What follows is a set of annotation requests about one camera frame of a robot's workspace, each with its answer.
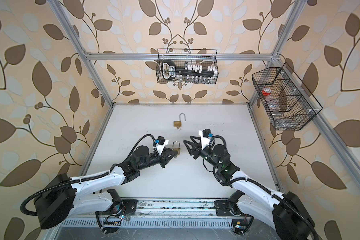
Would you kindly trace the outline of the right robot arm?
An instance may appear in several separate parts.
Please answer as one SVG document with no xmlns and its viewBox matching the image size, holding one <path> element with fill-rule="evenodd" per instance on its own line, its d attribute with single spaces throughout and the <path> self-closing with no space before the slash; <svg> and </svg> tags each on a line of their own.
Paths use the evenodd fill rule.
<svg viewBox="0 0 360 240">
<path fill-rule="evenodd" d="M 234 201 L 239 214 L 250 215 L 273 228 L 282 240 L 318 240 L 315 223 L 299 197 L 282 193 L 250 178 L 231 162 L 227 143 L 221 136 L 196 137 L 185 140 L 190 156 L 213 166 L 218 183 L 231 187 L 240 196 Z"/>
</svg>

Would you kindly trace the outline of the small brass padlock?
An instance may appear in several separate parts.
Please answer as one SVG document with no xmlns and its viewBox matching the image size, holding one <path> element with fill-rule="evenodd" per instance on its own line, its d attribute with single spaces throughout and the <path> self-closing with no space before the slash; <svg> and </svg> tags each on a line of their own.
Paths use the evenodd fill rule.
<svg viewBox="0 0 360 240">
<path fill-rule="evenodd" d="M 172 148 L 174 151 L 177 152 L 177 156 L 178 156 L 181 152 L 181 143 L 179 141 L 174 141 L 172 144 Z"/>
</svg>

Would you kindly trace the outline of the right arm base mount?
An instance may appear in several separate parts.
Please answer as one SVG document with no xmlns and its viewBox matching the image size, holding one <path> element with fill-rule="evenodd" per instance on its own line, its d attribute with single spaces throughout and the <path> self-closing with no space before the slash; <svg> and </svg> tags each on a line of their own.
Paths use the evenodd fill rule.
<svg viewBox="0 0 360 240">
<path fill-rule="evenodd" d="M 216 200 L 214 202 L 216 215 L 218 217 L 246 217 L 247 215 L 242 213 L 237 203 L 230 202 L 228 200 Z"/>
</svg>

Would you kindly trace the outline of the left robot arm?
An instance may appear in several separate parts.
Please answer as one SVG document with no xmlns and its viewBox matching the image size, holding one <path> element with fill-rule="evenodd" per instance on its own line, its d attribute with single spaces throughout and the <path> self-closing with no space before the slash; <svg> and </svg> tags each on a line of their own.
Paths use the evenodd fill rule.
<svg viewBox="0 0 360 240">
<path fill-rule="evenodd" d="M 67 174 L 56 176 L 43 190 L 27 197 L 20 211 L 38 217 L 43 230 L 62 223 L 66 218 L 91 212 L 114 212 L 122 210 L 122 200 L 114 189 L 140 176 L 140 171 L 155 165 L 162 168 L 178 152 L 171 148 L 155 147 L 150 152 L 139 146 L 121 163 L 107 171 L 92 175 L 69 178 Z"/>
</svg>

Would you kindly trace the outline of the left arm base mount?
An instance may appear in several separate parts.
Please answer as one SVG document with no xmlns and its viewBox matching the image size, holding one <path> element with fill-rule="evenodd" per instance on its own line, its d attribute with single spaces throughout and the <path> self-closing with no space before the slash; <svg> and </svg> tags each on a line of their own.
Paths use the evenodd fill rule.
<svg viewBox="0 0 360 240">
<path fill-rule="evenodd" d="M 124 199 L 120 202 L 112 203 L 110 207 L 104 211 L 99 211 L 100 215 L 129 215 L 134 214 L 137 210 L 138 200 L 136 199 Z"/>
</svg>

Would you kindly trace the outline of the large brass padlock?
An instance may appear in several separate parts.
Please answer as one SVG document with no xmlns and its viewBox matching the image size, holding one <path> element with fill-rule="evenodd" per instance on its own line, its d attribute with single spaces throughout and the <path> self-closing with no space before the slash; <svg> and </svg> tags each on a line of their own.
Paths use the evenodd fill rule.
<svg viewBox="0 0 360 240">
<path fill-rule="evenodd" d="M 173 122 L 173 126 L 175 128 L 182 127 L 182 117 L 184 118 L 184 121 L 186 121 L 186 115 L 184 113 L 179 114 L 179 120 L 176 120 Z"/>
</svg>

